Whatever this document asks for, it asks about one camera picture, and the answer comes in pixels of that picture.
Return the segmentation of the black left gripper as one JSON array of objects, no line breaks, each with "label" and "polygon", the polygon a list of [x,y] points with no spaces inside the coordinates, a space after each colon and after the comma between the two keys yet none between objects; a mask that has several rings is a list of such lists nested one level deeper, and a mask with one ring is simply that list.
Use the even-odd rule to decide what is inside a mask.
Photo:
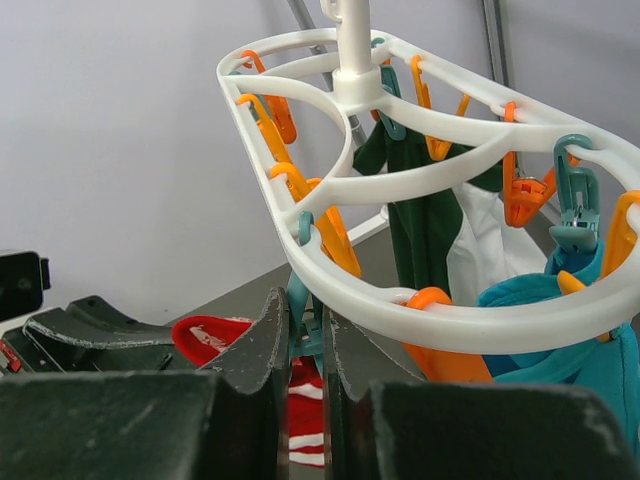
[{"label": "black left gripper", "polygon": [[120,312],[93,295],[32,315],[1,338],[1,375],[53,372],[194,370],[169,326]]}]

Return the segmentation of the red striped santa sock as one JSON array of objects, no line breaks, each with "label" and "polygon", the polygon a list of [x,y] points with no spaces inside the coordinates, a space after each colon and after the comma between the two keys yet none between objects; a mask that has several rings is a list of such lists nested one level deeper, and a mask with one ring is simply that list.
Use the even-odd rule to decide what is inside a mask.
[{"label": "red striped santa sock", "polygon": [[311,357],[289,354],[289,320],[195,315],[178,321],[172,340],[196,367],[221,376],[213,444],[234,476],[275,477],[289,464],[325,463],[323,381]]}]

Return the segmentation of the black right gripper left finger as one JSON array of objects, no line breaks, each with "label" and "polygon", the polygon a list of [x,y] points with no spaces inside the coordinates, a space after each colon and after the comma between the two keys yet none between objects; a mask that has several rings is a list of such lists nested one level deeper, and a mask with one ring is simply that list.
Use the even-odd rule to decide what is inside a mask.
[{"label": "black right gripper left finger", "polygon": [[[259,320],[286,315],[272,289]],[[1,375],[5,479],[235,477],[213,436],[220,375],[194,370]]]}]

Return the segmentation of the white round clip hanger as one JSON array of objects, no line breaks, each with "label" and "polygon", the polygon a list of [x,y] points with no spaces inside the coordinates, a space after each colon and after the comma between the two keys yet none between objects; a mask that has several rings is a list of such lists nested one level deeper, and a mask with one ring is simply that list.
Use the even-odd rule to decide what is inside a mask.
[{"label": "white round clip hanger", "polygon": [[637,369],[639,150],[392,34],[365,1],[217,78],[295,280],[438,382]]}]

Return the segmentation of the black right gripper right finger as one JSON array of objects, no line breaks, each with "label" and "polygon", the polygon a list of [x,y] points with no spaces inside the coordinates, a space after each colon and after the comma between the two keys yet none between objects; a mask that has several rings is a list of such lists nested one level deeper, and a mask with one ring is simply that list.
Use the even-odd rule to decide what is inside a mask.
[{"label": "black right gripper right finger", "polygon": [[326,310],[329,479],[635,479],[612,414],[565,385],[426,382]]}]

